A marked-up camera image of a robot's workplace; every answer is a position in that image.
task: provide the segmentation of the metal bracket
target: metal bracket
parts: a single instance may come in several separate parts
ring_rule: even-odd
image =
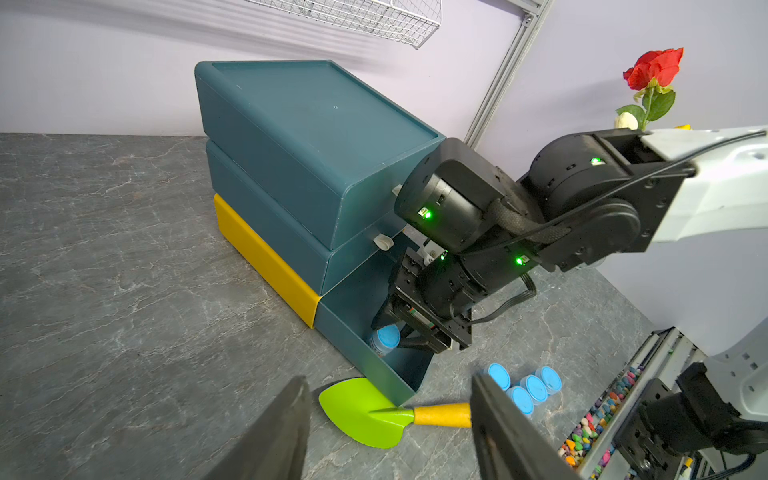
[[[528,49],[531,47],[541,27],[541,23],[554,4],[554,0],[536,0],[536,2],[533,0],[507,1],[522,9],[525,15],[523,15],[520,28],[517,34],[515,34],[515,38],[512,39],[507,54],[504,56],[504,60],[502,60],[502,64],[493,77],[493,81],[490,87],[488,87],[485,97],[482,99],[472,124],[469,126],[464,143],[469,145],[470,148],[477,148],[480,143],[480,139],[491,122],[496,108],[502,101],[512,78],[520,67],[523,57],[528,53]]]
[[[543,0],[542,2],[533,2],[529,0],[507,0],[507,2],[520,7],[523,12],[538,15],[538,13],[541,11],[541,6],[547,3],[547,0]]]

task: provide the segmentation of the stacked storage bins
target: stacked storage bins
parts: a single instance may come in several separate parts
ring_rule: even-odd
[[[224,236],[304,322],[399,405],[431,354],[366,345],[410,240],[394,186],[444,137],[331,61],[195,68]],[[373,243],[383,233],[396,245]]]

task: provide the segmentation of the green led light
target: green led light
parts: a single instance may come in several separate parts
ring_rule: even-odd
[[[419,216],[421,216],[421,218],[423,218],[424,220],[429,220],[429,218],[432,217],[432,212],[429,211],[429,208],[422,207],[422,209],[419,210]]]

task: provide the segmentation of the gray marble countertop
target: gray marble countertop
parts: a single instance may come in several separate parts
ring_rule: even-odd
[[[222,238],[204,144],[0,134],[0,478],[201,478],[293,376],[359,376]],[[595,270],[533,277],[538,296],[436,356],[410,405],[466,401],[490,362],[548,364],[564,388],[532,421],[563,441],[651,324]],[[315,404],[304,476],[478,478],[474,448],[412,425],[370,449]]]

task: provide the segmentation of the wire mesh basket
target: wire mesh basket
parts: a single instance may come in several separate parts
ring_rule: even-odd
[[[245,0],[419,48],[442,22],[442,0]]]

